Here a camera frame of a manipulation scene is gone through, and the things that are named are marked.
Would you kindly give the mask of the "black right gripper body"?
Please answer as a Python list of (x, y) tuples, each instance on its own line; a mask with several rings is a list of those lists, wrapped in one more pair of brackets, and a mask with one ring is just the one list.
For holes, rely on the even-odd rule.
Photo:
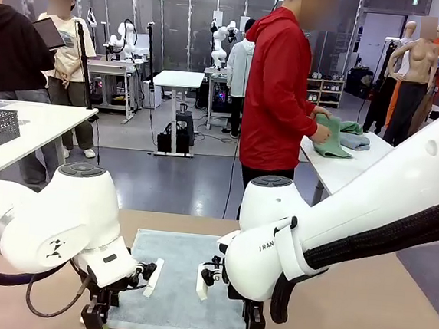
[(244, 299), (242, 317), (263, 319), (264, 318), (263, 307), (264, 307), (263, 302)]

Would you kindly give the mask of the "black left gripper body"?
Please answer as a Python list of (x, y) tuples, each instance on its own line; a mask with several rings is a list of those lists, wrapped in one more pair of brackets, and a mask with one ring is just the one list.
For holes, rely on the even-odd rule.
[(90, 301), (97, 304), (105, 304), (108, 307), (119, 307), (119, 292), (121, 281), (115, 281), (105, 287), (99, 287), (95, 282), (89, 282)]

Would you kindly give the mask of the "person's right hand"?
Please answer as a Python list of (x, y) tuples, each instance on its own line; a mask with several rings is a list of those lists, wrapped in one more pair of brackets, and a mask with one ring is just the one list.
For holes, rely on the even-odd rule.
[(310, 139), (317, 144), (325, 143), (332, 134), (330, 129), (322, 124), (317, 124), (316, 126), (316, 132), (310, 137)]

